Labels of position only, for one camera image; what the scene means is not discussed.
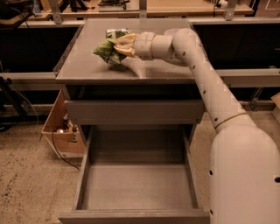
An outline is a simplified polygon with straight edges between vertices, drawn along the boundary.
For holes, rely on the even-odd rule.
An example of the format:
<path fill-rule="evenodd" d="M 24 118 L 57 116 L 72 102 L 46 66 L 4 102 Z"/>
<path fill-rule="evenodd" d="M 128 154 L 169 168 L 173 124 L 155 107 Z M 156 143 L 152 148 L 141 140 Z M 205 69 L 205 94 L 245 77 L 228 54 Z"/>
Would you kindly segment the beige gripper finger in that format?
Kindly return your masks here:
<path fill-rule="evenodd" d="M 127 57 L 135 58 L 137 56 L 133 45 L 115 45 L 114 48 Z"/>
<path fill-rule="evenodd" d="M 115 42 L 118 45 L 133 44 L 135 42 L 137 36 L 138 36 L 137 33 L 126 34 L 126 35 L 121 36 L 120 38 L 118 38 Z"/>

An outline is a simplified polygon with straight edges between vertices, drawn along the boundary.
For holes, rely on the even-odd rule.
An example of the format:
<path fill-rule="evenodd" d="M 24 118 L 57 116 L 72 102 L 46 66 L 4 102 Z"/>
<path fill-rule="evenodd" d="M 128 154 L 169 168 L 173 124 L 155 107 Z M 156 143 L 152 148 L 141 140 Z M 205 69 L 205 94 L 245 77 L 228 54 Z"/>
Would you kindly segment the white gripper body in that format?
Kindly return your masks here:
<path fill-rule="evenodd" d="M 142 32 L 136 37 L 134 50 L 141 60 L 168 60 L 174 54 L 172 36 Z"/>

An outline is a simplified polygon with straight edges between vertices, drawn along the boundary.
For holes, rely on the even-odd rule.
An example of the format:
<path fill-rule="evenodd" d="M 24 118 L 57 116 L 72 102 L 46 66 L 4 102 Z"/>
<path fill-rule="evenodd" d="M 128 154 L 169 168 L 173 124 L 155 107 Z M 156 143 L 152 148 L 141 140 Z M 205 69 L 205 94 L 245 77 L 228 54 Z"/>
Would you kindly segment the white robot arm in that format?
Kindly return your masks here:
<path fill-rule="evenodd" d="M 120 37 L 115 49 L 190 68 L 217 135 L 211 148 L 210 223 L 280 224 L 280 153 L 213 69 L 197 33 Z"/>

